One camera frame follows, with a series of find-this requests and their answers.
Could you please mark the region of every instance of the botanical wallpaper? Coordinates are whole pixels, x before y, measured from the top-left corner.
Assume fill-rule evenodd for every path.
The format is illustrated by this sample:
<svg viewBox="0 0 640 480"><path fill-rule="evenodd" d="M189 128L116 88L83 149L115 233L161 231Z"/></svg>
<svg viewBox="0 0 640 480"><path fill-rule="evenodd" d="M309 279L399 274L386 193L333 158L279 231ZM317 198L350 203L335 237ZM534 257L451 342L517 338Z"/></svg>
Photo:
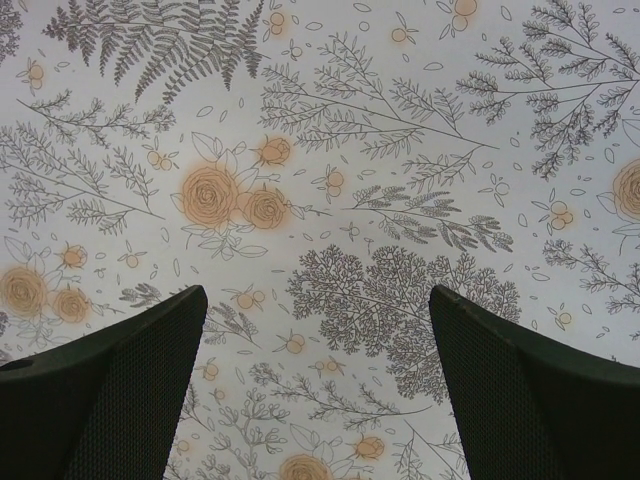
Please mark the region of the botanical wallpaper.
<svg viewBox="0 0 640 480"><path fill-rule="evenodd" d="M186 286L168 480L469 478L444 284L640 365L640 8L0 0L0 363Z"/></svg>

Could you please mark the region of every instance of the orange flower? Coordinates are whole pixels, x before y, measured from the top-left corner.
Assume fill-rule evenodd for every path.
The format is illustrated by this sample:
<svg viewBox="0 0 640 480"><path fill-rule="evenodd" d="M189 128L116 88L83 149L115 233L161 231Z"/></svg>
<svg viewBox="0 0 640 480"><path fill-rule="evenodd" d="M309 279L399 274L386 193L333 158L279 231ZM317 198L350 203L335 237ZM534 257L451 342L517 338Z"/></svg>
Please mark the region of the orange flower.
<svg viewBox="0 0 640 480"><path fill-rule="evenodd" d="M613 182L613 193L618 215L623 220L640 220L640 159L620 170Z"/></svg>
<svg viewBox="0 0 640 480"><path fill-rule="evenodd" d="M366 437L356 445L356 456L377 460L384 453L384 443L378 437Z"/></svg>
<svg viewBox="0 0 640 480"><path fill-rule="evenodd" d="M82 245L70 247L67 244L67 249L60 256L62 264L67 268L82 268L87 263L87 251Z"/></svg>
<svg viewBox="0 0 640 480"><path fill-rule="evenodd" d="M24 267L9 270L0 280L2 303L20 317L33 318L47 304L47 286L40 275Z"/></svg>
<svg viewBox="0 0 640 480"><path fill-rule="evenodd" d="M238 197L238 207L244 218L256 228L276 228L282 222L287 207L284 195L278 190L269 192L258 190L255 193L243 193Z"/></svg>
<svg viewBox="0 0 640 480"><path fill-rule="evenodd" d="M291 146L284 138L274 138L257 152L263 165L282 165L291 154Z"/></svg>
<svg viewBox="0 0 640 480"><path fill-rule="evenodd" d="M280 480L333 480L331 470L317 458L295 455L280 466Z"/></svg>
<svg viewBox="0 0 640 480"><path fill-rule="evenodd" d="M238 200L238 186L227 172L212 167L196 170L182 186L184 213L205 227L218 227L229 220Z"/></svg>
<svg viewBox="0 0 640 480"><path fill-rule="evenodd" d="M67 323L79 323L87 317L89 301L80 290L62 290L53 301L53 311Z"/></svg>

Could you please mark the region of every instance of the branch illustration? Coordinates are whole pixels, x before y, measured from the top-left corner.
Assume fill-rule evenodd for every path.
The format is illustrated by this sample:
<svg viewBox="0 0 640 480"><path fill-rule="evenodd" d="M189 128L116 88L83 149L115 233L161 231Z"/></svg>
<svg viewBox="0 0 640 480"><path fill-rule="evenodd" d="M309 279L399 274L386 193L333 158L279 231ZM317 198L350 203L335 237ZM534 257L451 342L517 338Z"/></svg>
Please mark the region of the branch illustration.
<svg viewBox="0 0 640 480"><path fill-rule="evenodd" d="M442 172L434 173L432 178ZM496 248L512 251L513 239L500 231L500 222L493 217L476 215L469 218L468 223L449 220L452 213L462 212L453 206L453 199L442 198L449 192L430 192L414 197L404 192L405 187L382 188L379 185L359 190L354 193L356 204L350 210L377 213L382 217L379 227L395 240L404 237L427 244L439 233L447 245L463 252L478 248L478 244L494 253ZM425 220L435 220L436 228L425 225Z"/></svg>
<svg viewBox="0 0 640 480"><path fill-rule="evenodd" d="M264 126L297 133L296 144L308 150L337 148L357 140L372 159L410 153L411 146L421 143L427 132L490 147L460 133L457 121L464 112L458 97L445 89L429 93L402 78L394 79L394 88L386 90L371 69L373 57L367 55L366 46L358 45L357 37L336 34L329 38L331 43L320 48L321 56L329 60L315 69L315 92L306 88L300 73L292 72L288 64L263 70L269 82L262 95ZM365 101L375 101L380 108Z"/></svg>
<svg viewBox="0 0 640 480"><path fill-rule="evenodd" d="M393 404L379 400L375 393L364 383L359 385L358 398L364 407L340 395L334 381L324 382L319 390L314 390L308 377L296 374L293 383L282 380L267 363L254 365L250 370L256 383L266 387L273 385L272 395L288 401L304 401L316 404L316 408L308 414L309 420L331 421L334 417L344 420L345 430L364 432L367 428L380 428L381 420L385 417L413 415L424 412L431 406L411 412L401 412Z"/></svg>
<svg viewBox="0 0 640 480"><path fill-rule="evenodd" d="M111 116L104 115L100 120L99 115L105 113L105 108L104 102L98 98L92 100L88 110L57 114L69 106L71 93L70 90L65 90L51 101L38 100L31 105L17 101L42 115L46 119L45 128L49 135L55 133L58 142L68 145L75 144L78 134L86 133L92 144L109 148L111 144L107 141L105 131L120 131L123 137L131 139L148 139L150 133L147 128L153 127L156 133L160 133L169 130L176 123L173 112L164 105L144 112L142 118L137 119L131 118L133 108L129 104L122 104L115 108Z"/></svg>
<svg viewBox="0 0 640 480"><path fill-rule="evenodd" d="M122 153L116 149L116 156ZM133 168L131 157L124 163L128 165L127 168ZM111 168L109 161L105 162L105 166ZM15 130L11 127L0 128L0 168L16 172L12 177L14 183L9 185L15 198L8 200L7 206L11 211L10 218L20 226L26 224L28 228L32 224L45 222L47 215L54 214L67 203L67 218L82 225L96 225L105 234L122 233L127 227L127 215L133 212L162 219L149 208L149 197L155 195L157 190L146 189L151 179L147 179L141 167L135 170L135 178L122 178L125 178L127 188L142 196L144 209L110 198L109 185L103 183L105 171L98 167L97 162L88 160L80 150L70 150L67 157L58 155L51 140L39 134L30 124L18 123ZM120 178L113 172L112 177ZM145 188L135 189L132 182L137 187ZM60 187L63 192L51 190L45 185ZM105 205L111 205L116 210L108 210Z"/></svg>
<svg viewBox="0 0 640 480"><path fill-rule="evenodd" d="M564 164L580 159L582 148L591 144L594 133L607 138L616 131L620 111L640 82L639 58L631 46L612 33L604 37L608 53L595 46L600 22L591 5L579 3L574 9L567 0L548 0L548 4L532 7L535 20L523 23L522 59L516 58L508 37L502 37L491 54L476 54L482 64L503 69L508 83L523 88L510 88L482 71L472 71L457 82L459 91L480 97L469 111L485 117L487 125L501 120L513 99L526 97L526 105L536 116L531 137L543 153L532 171L547 181ZM551 82L554 68L560 75L579 80L569 85Z"/></svg>

